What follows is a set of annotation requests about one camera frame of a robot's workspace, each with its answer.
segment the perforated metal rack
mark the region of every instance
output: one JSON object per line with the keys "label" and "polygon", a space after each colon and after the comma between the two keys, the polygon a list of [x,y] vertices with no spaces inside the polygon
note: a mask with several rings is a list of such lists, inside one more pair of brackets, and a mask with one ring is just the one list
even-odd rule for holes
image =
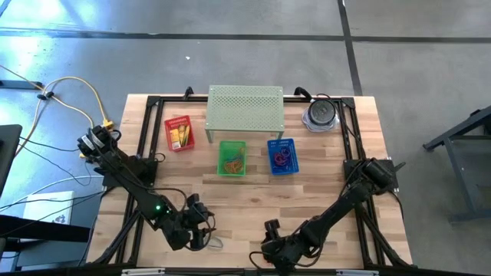
{"label": "perforated metal rack", "polygon": [[282,87],[211,85],[206,108],[206,135],[213,131],[285,131]]}

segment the wooden table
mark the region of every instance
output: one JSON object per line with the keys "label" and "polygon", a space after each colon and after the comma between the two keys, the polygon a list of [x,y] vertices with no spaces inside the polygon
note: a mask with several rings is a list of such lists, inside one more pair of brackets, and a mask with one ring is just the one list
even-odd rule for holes
{"label": "wooden table", "polygon": [[[140,136],[145,94],[130,94],[127,98],[120,130],[123,134],[119,147],[127,154],[135,154]],[[361,137],[367,156],[387,157],[384,136],[373,97],[355,97]],[[246,176],[240,178],[216,175],[219,143],[209,144],[204,130],[206,103],[165,103],[163,120],[189,115],[196,145],[192,150],[170,153],[162,127],[158,153],[166,155],[159,165],[156,187],[176,187],[188,195],[197,192],[203,203],[216,214],[214,236],[220,238],[223,249],[205,248],[191,252],[172,251],[161,231],[143,227],[138,266],[195,267],[195,268],[251,268],[248,254],[260,248],[264,239],[264,222],[279,219],[281,235],[291,234],[304,220],[321,214],[338,197],[344,185],[342,161],[345,159],[341,129],[327,133],[311,133],[302,124],[302,111],[307,103],[285,104],[284,138],[295,139],[300,173],[273,176],[270,173],[266,141],[271,133],[217,133],[220,140],[247,142]],[[150,146],[148,133],[145,153]],[[175,192],[165,192],[175,205],[183,198]],[[116,188],[101,203],[99,216],[88,254],[88,261],[99,257],[120,230],[127,192]],[[404,224],[396,200],[389,194],[374,197],[381,232],[398,252],[411,263]],[[375,260],[374,243],[370,235],[368,245]],[[133,232],[128,235],[126,258],[129,257]],[[262,267],[271,267],[255,256]],[[362,268],[360,245],[354,212],[351,212],[330,231],[324,251],[313,268]]]}

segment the blue item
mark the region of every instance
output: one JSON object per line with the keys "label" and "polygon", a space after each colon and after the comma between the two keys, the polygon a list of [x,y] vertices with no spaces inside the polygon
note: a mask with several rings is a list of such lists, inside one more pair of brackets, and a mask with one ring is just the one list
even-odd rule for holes
{"label": "blue item", "polygon": [[298,173],[297,153],[293,139],[268,141],[269,165],[274,176]]}

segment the green item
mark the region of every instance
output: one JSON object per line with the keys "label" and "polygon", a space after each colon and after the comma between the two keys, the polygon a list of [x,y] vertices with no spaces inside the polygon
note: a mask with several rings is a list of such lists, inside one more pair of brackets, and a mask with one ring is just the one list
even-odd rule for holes
{"label": "green item", "polygon": [[219,176],[244,176],[246,174],[246,142],[222,141],[218,158]]}

